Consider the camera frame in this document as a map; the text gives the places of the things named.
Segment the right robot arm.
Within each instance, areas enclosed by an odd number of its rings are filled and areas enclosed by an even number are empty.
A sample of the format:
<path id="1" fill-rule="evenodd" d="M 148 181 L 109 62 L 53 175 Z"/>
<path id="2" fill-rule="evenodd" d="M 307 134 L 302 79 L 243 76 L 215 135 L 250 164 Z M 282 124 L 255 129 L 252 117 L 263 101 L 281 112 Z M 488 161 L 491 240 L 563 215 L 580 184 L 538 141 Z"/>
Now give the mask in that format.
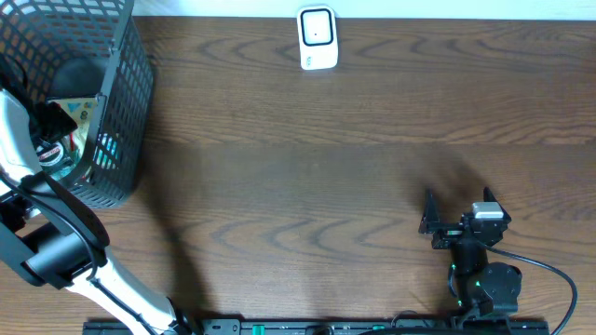
<path id="1" fill-rule="evenodd" d="M 483 189 L 483 200 L 473 203 L 471 211 L 454 223 L 440 218 L 438 203 L 426 191 L 418 232 L 432 236 L 434 249 L 450 251 L 448 287 L 460 309 L 450 320 L 452 326 L 462 329 L 473 322 L 506 320 L 518 311 L 521 271 L 503 262 L 490 262 L 487 255 L 488 249 L 503 239 L 510 222 L 489 188 Z"/>

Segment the large yellow snack bag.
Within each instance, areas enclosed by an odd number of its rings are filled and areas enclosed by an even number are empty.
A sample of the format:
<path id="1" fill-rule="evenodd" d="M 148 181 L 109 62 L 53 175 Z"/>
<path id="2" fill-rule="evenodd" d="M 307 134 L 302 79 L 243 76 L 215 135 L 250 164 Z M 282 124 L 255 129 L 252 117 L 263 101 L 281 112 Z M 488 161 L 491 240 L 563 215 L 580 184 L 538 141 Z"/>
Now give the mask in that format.
<path id="1" fill-rule="evenodd" d="M 81 157 L 86 146 L 93 112 L 98 104 L 97 100 L 93 97 L 85 97 L 56 99 L 50 100 L 49 102 L 57 102 L 77 123 L 77 130 L 64 136 L 58 141 L 60 141 L 70 153 L 77 153 L 78 157 Z"/>

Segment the light blue tissue pack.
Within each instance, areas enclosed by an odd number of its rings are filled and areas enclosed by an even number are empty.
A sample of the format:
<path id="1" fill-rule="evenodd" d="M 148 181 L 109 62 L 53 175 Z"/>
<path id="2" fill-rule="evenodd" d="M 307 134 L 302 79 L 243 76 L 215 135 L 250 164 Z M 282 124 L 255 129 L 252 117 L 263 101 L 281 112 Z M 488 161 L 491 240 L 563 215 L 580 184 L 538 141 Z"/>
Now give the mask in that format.
<path id="1" fill-rule="evenodd" d="M 119 158 L 116 137 L 107 133 L 101 134 L 99 146 L 96 148 L 94 162 L 102 169 L 117 169 L 116 160 Z"/>

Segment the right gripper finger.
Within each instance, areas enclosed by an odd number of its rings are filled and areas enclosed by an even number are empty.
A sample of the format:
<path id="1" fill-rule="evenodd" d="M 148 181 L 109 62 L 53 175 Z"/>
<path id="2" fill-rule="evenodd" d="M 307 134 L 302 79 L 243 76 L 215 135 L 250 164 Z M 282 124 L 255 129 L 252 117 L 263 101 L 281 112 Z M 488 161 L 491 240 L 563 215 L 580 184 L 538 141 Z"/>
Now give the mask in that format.
<path id="1" fill-rule="evenodd" d="M 440 214 L 437 202 L 430 189 L 425 192 L 423 215 L 418 228 L 419 234 L 433 234 L 440 226 Z"/>
<path id="2" fill-rule="evenodd" d="M 483 202 L 497 202 L 501 206 L 501 204 L 499 203 L 499 201 L 497 200 L 494 193 L 491 191 L 489 187 L 485 187 L 483 189 Z M 502 206 L 501 208 L 504 210 L 505 213 L 504 218 L 501 220 L 511 222 L 511 217 L 509 216 L 507 211 Z"/>

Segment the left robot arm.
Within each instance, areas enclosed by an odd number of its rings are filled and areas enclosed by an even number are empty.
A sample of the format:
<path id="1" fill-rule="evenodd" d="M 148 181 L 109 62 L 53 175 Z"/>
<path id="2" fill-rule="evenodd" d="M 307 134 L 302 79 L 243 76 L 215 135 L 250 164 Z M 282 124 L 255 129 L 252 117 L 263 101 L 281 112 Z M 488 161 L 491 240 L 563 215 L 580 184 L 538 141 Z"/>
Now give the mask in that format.
<path id="1" fill-rule="evenodd" d="M 201 334 L 196 320 L 148 288 L 113 254 L 95 213 L 42 169 L 30 114 L 1 90 L 1 260 L 29 284 L 97 303 L 134 334 Z"/>

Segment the teal snack packet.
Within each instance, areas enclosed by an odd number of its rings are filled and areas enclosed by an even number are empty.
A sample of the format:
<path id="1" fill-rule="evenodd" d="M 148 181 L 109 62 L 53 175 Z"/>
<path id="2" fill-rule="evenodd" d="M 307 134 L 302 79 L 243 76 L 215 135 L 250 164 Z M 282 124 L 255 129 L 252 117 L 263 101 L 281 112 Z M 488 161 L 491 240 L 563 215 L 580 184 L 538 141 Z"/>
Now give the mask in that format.
<path id="1" fill-rule="evenodd" d="M 54 166 L 45 169 L 45 172 L 54 180 L 59 181 L 66 177 L 76 166 L 72 160 L 60 161 Z"/>

